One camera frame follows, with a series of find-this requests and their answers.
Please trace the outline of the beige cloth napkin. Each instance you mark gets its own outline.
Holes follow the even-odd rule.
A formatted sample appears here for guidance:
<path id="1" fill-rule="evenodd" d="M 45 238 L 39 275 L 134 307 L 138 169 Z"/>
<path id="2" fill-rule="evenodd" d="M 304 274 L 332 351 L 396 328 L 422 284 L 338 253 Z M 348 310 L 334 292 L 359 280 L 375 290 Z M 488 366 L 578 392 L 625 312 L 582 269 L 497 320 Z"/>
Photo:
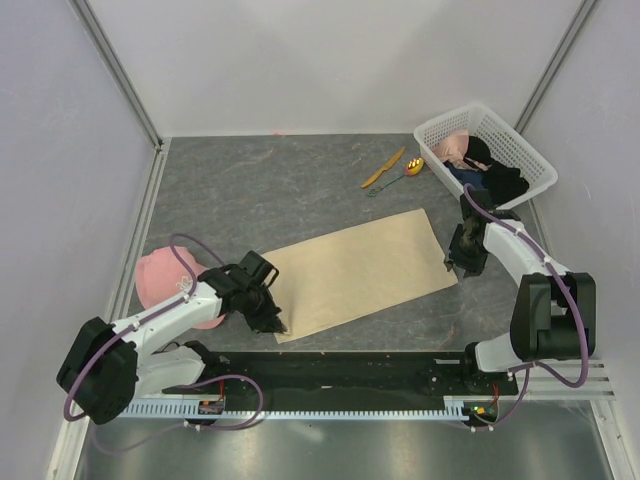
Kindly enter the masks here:
<path id="1" fill-rule="evenodd" d="M 335 231 L 264 257 L 285 332 L 279 344 L 452 287 L 454 272 L 422 209 Z"/>

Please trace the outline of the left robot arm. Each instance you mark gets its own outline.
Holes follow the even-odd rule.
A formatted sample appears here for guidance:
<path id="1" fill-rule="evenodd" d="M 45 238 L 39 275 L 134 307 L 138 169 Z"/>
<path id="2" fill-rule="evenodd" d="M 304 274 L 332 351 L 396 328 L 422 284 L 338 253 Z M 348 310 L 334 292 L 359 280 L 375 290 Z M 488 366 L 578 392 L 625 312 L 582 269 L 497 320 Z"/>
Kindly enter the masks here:
<path id="1" fill-rule="evenodd" d="M 250 251 L 238 263 L 187 273 L 186 287 L 156 306 L 112 323 L 94 317 L 81 326 L 56 377 L 66 393 L 66 421 L 89 418 L 102 425 L 134 399 L 170 387 L 211 392 L 220 378 L 215 364 L 188 346 L 160 350 L 208 320 L 238 313 L 254 332 L 284 332 L 270 292 L 279 271 L 263 256 Z"/>

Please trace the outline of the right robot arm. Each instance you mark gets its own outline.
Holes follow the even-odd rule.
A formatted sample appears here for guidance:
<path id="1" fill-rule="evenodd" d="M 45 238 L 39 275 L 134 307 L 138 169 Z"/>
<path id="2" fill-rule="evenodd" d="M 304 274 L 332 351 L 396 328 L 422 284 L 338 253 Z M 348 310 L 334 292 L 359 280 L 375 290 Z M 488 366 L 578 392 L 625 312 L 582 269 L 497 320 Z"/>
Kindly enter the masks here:
<path id="1" fill-rule="evenodd" d="M 493 383 L 494 373 L 539 367 L 570 388 L 581 387 L 596 347 L 594 278 L 553 259 L 513 211 L 492 206 L 488 191 L 466 184 L 460 207 L 446 269 L 476 277 L 493 256 L 518 287 L 509 330 L 465 348 L 460 386 L 477 394 Z"/>

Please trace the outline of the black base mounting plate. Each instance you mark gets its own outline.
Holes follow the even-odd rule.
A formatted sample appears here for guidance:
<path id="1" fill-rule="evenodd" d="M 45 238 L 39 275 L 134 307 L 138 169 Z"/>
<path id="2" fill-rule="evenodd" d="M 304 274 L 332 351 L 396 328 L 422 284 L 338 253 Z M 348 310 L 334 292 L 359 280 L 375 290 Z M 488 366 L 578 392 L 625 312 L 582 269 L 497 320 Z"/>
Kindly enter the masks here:
<path id="1" fill-rule="evenodd" d="M 202 379 L 246 375 L 280 409 L 296 394 L 514 395 L 517 383 L 505 373 L 482 373 L 462 352 L 224 352 L 205 349 Z"/>

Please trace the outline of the navy cloth in basket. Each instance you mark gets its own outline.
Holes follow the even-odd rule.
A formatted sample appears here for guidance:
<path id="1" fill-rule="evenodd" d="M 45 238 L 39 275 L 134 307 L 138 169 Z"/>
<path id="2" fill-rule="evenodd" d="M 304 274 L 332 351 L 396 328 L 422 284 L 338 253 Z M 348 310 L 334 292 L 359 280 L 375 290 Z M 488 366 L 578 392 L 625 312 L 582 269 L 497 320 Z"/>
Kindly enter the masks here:
<path id="1" fill-rule="evenodd" d="M 464 186 L 467 184 L 475 190 L 484 189 L 481 171 L 458 169 L 450 162 L 445 162 L 444 167 L 449 171 L 449 174 L 444 178 L 444 183 L 453 195 L 462 195 Z"/>

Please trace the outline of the black clothes in basket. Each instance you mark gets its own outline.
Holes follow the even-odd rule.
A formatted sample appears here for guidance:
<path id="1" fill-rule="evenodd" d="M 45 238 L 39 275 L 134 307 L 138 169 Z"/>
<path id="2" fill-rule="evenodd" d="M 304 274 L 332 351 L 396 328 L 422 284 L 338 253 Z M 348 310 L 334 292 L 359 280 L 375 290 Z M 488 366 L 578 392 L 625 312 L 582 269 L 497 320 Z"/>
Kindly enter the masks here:
<path id="1" fill-rule="evenodd" d="M 464 164 L 483 173 L 483 186 L 495 205 L 508 203 L 529 190 L 529 182 L 521 170 L 509 167 L 491 156 L 488 145 L 479 137 L 469 137 L 469 148 Z"/>

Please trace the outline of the pink baseball cap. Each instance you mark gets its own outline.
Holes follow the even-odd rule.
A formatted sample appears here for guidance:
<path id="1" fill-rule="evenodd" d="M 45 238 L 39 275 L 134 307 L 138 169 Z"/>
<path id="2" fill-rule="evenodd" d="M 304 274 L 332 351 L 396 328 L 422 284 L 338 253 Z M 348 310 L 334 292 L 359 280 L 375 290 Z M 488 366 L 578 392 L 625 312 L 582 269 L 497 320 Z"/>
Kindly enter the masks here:
<path id="1" fill-rule="evenodd" d="M 142 256 L 135 267 L 135 287 L 145 310 L 188 290 L 192 277 L 169 247 Z"/>

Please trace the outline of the pink cloth in basket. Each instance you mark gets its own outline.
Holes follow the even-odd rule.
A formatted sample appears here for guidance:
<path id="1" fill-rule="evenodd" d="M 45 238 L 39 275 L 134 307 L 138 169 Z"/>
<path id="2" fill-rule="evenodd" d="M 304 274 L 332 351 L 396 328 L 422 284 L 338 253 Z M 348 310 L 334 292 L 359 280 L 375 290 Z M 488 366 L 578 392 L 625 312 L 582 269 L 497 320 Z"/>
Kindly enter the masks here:
<path id="1" fill-rule="evenodd" d="M 463 163 L 469 148 L 469 131 L 458 130 L 441 140 L 433 149 L 434 155 L 443 163 Z"/>

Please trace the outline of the white plastic basket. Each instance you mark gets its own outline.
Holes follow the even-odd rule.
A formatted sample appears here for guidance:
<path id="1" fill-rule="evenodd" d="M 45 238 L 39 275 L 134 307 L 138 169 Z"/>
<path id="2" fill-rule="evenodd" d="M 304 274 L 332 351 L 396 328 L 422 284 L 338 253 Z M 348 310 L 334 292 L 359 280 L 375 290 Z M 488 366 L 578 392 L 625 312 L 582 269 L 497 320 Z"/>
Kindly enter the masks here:
<path id="1" fill-rule="evenodd" d="M 414 129 L 426 165 L 458 198 L 463 185 L 489 190 L 493 203 L 510 209 L 557 182 L 558 174 L 495 112 L 470 104 Z"/>

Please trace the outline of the yellow plastic knife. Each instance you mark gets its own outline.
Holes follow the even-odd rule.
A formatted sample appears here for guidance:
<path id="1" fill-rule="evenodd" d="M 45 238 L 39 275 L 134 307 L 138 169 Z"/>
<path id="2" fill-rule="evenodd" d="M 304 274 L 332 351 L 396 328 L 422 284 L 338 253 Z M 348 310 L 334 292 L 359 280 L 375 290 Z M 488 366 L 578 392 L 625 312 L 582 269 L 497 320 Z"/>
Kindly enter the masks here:
<path id="1" fill-rule="evenodd" d="M 373 175 L 371 175 L 361 186 L 365 189 L 374 184 L 382 174 L 389 171 L 404 155 L 406 148 L 400 148 L 382 167 L 380 167 Z"/>

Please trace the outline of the right aluminium frame post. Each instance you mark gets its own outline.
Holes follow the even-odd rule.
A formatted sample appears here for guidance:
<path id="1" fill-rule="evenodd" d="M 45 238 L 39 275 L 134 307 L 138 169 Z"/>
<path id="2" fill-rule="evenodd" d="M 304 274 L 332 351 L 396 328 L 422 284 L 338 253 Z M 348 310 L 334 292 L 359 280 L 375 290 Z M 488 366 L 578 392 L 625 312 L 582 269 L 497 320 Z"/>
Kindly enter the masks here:
<path id="1" fill-rule="evenodd" d="M 583 30 L 597 10 L 599 4 L 599 0 L 582 0 L 579 2 L 578 8 L 569 21 L 515 123 L 514 129 L 519 134 L 522 134 L 526 130 L 536 111 L 541 106 L 555 78 L 568 59 L 573 47 L 577 44 Z"/>

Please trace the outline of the aluminium frame post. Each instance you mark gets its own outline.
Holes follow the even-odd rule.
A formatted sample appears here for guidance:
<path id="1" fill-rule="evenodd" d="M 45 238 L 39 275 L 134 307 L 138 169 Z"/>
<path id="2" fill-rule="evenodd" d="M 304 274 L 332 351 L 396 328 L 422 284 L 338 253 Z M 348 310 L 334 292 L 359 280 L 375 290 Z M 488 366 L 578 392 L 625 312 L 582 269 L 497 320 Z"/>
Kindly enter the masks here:
<path id="1" fill-rule="evenodd" d="M 597 10 L 599 4 L 599 0 L 582 0 L 579 2 L 578 8 L 569 21 L 515 123 L 514 129 L 519 134 L 522 134 L 526 130 L 536 111 L 541 106 L 555 78 L 568 59 L 573 47 L 577 44 L 583 30 Z"/>
<path id="2" fill-rule="evenodd" d="M 111 74 L 146 137 L 156 150 L 160 150 L 164 145 L 163 138 L 144 107 L 140 96 L 90 2 L 86 0 L 70 0 L 69 4 L 81 21 L 86 33 L 101 56 L 107 70 Z"/>

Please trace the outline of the left aluminium frame post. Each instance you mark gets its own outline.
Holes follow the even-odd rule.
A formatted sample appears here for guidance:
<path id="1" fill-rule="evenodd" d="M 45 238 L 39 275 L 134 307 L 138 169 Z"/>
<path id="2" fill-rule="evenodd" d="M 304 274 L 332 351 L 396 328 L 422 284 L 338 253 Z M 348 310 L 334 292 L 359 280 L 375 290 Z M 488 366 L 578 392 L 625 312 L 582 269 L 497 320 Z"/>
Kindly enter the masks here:
<path id="1" fill-rule="evenodd" d="M 163 138 L 144 107 L 140 96 L 90 2 L 86 0 L 70 0 L 69 4 L 81 21 L 86 33 L 101 56 L 107 70 L 111 74 L 146 137 L 156 150 L 160 150 L 164 145 Z"/>

